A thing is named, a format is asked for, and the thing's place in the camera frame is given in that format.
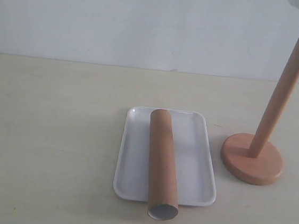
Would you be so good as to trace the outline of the brown cardboard tube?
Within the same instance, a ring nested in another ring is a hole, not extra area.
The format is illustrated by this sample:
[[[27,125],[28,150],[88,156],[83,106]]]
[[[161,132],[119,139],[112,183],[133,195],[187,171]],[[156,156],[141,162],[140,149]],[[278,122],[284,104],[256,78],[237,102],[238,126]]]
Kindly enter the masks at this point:
[[[150,114],[147,214],[166,221],[178,214],[178,190],[172,119],[169,111]]]

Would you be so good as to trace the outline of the wooden paper towel holder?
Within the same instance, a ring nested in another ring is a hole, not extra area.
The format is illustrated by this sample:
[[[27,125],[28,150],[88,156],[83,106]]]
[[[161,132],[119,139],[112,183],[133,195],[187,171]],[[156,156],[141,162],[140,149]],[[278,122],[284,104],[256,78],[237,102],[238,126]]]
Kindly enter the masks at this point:
[[[299,37],[271,95],[255,134],[238,133],[222,144],[221,157],[236,178],[253,185],[269,185],[283,172],[279,150],[269,142],[299,79]]]

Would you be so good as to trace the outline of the white rectangular plastic tray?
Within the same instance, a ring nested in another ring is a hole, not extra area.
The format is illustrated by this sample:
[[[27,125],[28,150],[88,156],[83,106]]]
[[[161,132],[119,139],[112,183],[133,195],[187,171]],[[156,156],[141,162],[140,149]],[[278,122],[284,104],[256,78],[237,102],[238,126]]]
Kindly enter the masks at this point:
[[[137,106],[127,113],[115,193],[125,200],[147,201],[148,191],[168,193],[185,206],[209,206],[216,200],[213,163],[205,118],[197,112]]]

